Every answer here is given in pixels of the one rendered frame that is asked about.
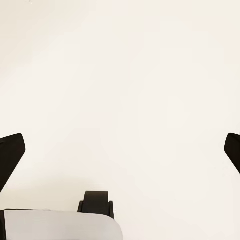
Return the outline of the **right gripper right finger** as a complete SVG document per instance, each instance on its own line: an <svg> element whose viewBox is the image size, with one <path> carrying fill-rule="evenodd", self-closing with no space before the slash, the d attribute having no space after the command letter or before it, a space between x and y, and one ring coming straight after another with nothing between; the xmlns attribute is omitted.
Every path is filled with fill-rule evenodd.
<svg viewBox="0 0 240 240"><path fill-rule="evenodd" d="M240 173L240 135L235 133L229 133L227 135L224 151L230 158Z"/></svg>

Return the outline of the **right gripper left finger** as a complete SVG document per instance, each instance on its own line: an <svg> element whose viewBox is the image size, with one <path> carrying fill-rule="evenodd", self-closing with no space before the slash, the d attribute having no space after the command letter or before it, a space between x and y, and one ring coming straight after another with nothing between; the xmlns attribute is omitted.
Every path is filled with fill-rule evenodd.
<svg viewBox="0 0 240 240"><path fill-rule="evenodd" d="M26 152L22 133L0 138L0 193Z"/></svg>

